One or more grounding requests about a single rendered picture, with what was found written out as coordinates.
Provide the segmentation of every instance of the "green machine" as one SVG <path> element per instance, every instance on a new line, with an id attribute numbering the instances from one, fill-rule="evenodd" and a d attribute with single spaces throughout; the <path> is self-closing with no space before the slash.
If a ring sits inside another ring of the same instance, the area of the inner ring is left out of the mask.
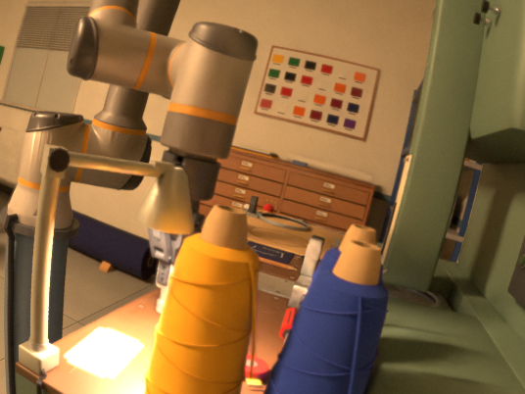
<path id="1" fill-rule="evenodd" d="M 385 241 L 386 282 L 429 289 L 465 155 L 525 162 L 524 8 L 518 0 L 436 2 L 409 167 Z"/>

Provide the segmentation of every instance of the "lamp base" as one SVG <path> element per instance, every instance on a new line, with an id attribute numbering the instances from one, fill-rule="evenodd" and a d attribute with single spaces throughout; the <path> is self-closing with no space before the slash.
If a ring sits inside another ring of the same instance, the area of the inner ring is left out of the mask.
<path id="1" fill-rule="evenodd" d="M 41 346 L 41 350 L 35 350 L 35 345 L 24 342 L 19 346 L 19 362 L 37 375 L 57 367 L 60 363 L 60 349 L 55 345 L 47 343 Z"/>

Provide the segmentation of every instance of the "desk lamp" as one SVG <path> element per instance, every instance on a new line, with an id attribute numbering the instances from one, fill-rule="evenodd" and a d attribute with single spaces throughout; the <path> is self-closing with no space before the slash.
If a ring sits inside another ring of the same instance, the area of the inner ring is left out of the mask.
<path id="1" fill-rule="evenodd" d="M 153 176 L 156 181 L 135 218 L 166 233 L 189 234 L 194 226 L 188 179 L 182 168 L 161 162 L 145 164 L 68 152 L 46 145 L 32 260 L 30 336 L 19 347 L 20 363 L 37 374 L 59 364 L 59 349 L 49 343 L 47 320 L 55 214 L 60 183 L 68 167 Z"/>

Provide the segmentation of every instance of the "wooden block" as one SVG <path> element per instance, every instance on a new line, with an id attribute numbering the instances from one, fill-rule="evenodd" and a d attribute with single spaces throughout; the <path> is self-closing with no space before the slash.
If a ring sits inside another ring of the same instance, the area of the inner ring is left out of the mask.
<path id="1" fill-rule="evenodd" d="M 102 262 L 99 266 L 99 270 L 100 271 L 103 271 L 103 272 L 109 272 L 109 271 L 113 271 L 115 269 L 115 267 L 113 267 L 110 263 L 108 262 Z"/>

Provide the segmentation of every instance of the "wooden drawer cabinet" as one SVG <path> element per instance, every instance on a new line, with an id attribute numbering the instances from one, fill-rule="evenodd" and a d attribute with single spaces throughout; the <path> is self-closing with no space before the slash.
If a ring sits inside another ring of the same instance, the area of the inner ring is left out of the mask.
<path id="1" fill-rule="evenodd" d="M 301 189 L 311 190 L 316 193 L 328 194 L 356 204 L 367 204 L 370 195 L 369 191 L 362 191 L 358 188 L 341 185 L 330 180 L 332 179 L 321 179 L 292 172 L 288 178 L 288 184 L 290 186 L 297 186 Z"/>
<path id="2" fill-rule="evenodd" d="M 274 166 L 269 166 L 266 164 L 255 162 L 250 158 L 239 158 L 230 155 L 229 158 L 220 162 L 220 166 L 224 169 L 251 174 L 269 180 L 275 180 L 279 183 L 284 183 L 284 180 L 286 179 L 285 170 L 279 169 Z"/>
<path id="3" fill-rule="evenodd" d="M 229 184 L 218 181 L 215 186 L 215 194 L 222 197 L 233 197 L 235 200 L 238 200 L 243 204 L 250 203 L 250 200 L 253 196 L 258 196 L 259 205 L 264 206 L 264 204 L 271 204 L 273 206 L 273 209 L 279 209 L 279 197 L 261 193 L 256 190 L 247 189 L 245 187 L 237 186 L 235 184 Z"/>
<path id="4" fill-rule="evenodd" d="M 269 203 L 278 214 L 341 231 L 354 223 L 366 224 L 372 184 L 236 148 L 219 162 L 215 196 L 202 202 L 203 215 L 213 205 L 240 208 L 255 195 L 259 208 Z"/>
<path id="5" fill-rule="evenodd" d="M 355 218 L 334 214 L 326 210 L 310 207 L 304 204 L 284 200 L 281 205 L 281 213 L 297 218 L 306 219 L 308 222 L 329 225 L 330 227 L 348 229 L 352 224 L 361 224 L 362 221 Z"/>
<path id="6" fill-rule="evenodd" d="M 220 169 L 220 172 L 218 173 L 218 180 L 230 184 L 236 184 L 252 190 L 261 191 L 273 196 L 280 196 L 282 193 L 282 183 L 262 179 L 261 177 L 253 176 L 251 174 L 234 172 L 232 170 Z"/>
<path id="7" fill-rule="evenodd" d="M 336 212 L 356 219 L 363 219 L 366 212 L 363 205 L 349 203 L 327 194 L 313 193 L 294 186 L 286 186 L 284 198 L 285 200 L 296 201 L 317 207 L 320 210 Z"/>

